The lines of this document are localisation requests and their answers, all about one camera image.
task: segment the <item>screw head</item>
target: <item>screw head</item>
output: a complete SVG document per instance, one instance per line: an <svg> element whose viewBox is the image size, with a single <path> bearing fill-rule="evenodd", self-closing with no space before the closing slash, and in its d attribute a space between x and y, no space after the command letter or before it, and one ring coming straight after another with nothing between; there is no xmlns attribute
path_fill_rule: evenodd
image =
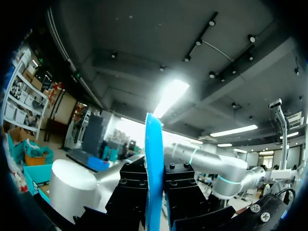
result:
<svg viewBox="0 0 308 231"><path fill-rule="evenodd" d="M260 205L258 205L258 204L254 204L254 205L250 206L250 210L251 210L253 213L258 213L258 212L261 210L261 207L260 207Z"/></svg>
<svg viewBox="0 0 308 231"><path fill-rule="evenodd" d="M261 221L267 222L270 219L270 214L268 212L262 213L260 218L261 218Z"/></svg>

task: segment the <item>ceiling beam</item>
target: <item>ceiling beam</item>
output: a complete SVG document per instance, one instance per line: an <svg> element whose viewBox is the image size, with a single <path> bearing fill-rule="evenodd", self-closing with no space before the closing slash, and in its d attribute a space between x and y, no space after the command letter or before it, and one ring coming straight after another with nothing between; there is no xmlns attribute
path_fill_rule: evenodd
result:
<svg viewBox="0 0 308 231"><path fill-rule="evenodd" d="M196 107L207 109L214 112L224 118L233 120L238 126L245 124L246 120L237 118L235 120L233 113L230 109L221 107L220 105L213 105L213 102L220 99L227 93L235 90L247 80L255 78L262 71L279 61L286 54L291 52L295 48L295 41L289 35L286 35L282 31L276 31L272 36L264 41L254 52L253 63L243 63L241 66L241 74L233 78L227 78L225 84L216 84L207 87L204 91L202 100L196 103ZM195 108L190 108L184 113L169 120L168 124L174 124L187 115L191 114Z"/></svg>

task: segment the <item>white storage box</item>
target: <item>white storage box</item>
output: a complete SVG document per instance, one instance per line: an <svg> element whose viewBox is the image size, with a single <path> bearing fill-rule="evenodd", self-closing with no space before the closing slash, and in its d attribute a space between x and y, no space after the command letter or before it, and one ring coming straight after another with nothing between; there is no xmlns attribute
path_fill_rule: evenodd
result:
<svg viewBox="0 0 308 231"><path fill-rule="evenodd" d="M7 101L4 116L8 119L13 120L16 108L17 107L14 105L14 103Z"/></svg>
<svg viewBox="0 0 308 231"><path fill-rule="evenodd" d="M24 103L26 101L27 96L28 96L27 92L25 92L24 90L21 90L19 100Z"/></svg>
<svg viewBox="0 0 308 231"><path fill-rule="evenodd" d="M24 124L26 118L26 112L17 108L15 121L19 124Z"/></svg>
<svg viewBox="0 0 308 231"><path fill-rule="evenodd" d="M34 98L31 95L28 95L27 98L26 98L25 104L32 107L33 100L34 100Z"/></svg>

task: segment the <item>blue object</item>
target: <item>blue object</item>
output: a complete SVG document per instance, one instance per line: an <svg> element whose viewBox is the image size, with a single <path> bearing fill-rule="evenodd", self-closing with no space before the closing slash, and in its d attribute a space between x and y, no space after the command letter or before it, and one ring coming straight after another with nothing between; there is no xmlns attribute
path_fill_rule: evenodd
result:
<svg viewBox="0 0 308 231"><path fill-rule="evenodd" d="M35 142L29 141L32 146L38 146ZM44 153L47 153L45 156L45 164L52 164L53 160L53 151L49 147L40 147L39 149L34 149L28 144L27 141L24 141L24 151L30 157L43 156Z"/></svg>
<svg viewBox="0 0 308 231"><path fill-rule="evenodd" d="M116 161L118 153L119 153L118 149L111 149L109 160L113 162Z"/></svg>
<svg viewBox="0 0 308 231"><path fill-rule="evenodd" d="M159 231L164 182L164 152L160 121L148 113L145 127L145 160L149 191L146 204L146 230Z"/></svg>
<svg viewBox="0 0 308 231"><path fill-rule="evenodd" d="M48 196L36 185L48 182L51 179L51 166L52 165L37 165L24 167L24 176L27 183L27 188L31 195L39 193L41 197L50 204Z"/></svg>
<svg viewBox="0 0 308 231"><path fill-rule="evenodd" d="M95 156L90 156L88 158L87 165L96 171L105 171L109 168L109 162L103 161Z"/></svg>
<svg viewBox="0 0 308 231"><path fill-rule="evenodd" d="M105 146L102 159L105 160L108 157L109 148Z"/></svg>

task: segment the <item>blue box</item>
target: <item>blue box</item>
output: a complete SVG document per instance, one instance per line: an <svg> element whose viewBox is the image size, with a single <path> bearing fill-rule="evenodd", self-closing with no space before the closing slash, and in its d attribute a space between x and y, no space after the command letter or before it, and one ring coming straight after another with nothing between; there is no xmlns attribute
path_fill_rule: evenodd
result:
<svg viewBox="0 0 308 231"><path fill-rule="evenodd" d="M37 165L24 167L24 175L27 187L31 195L39 193L50 204L49 197L38 187L38 184L47 183L51 179L52 165Z"/></svg>
<svg viewBox="0 0 308 231"><path fill-rule="evenodd" d="M87 165L96 171L105 171L109 168L109 162L103 161L95 156L90 156L88 158Z"/></svg>

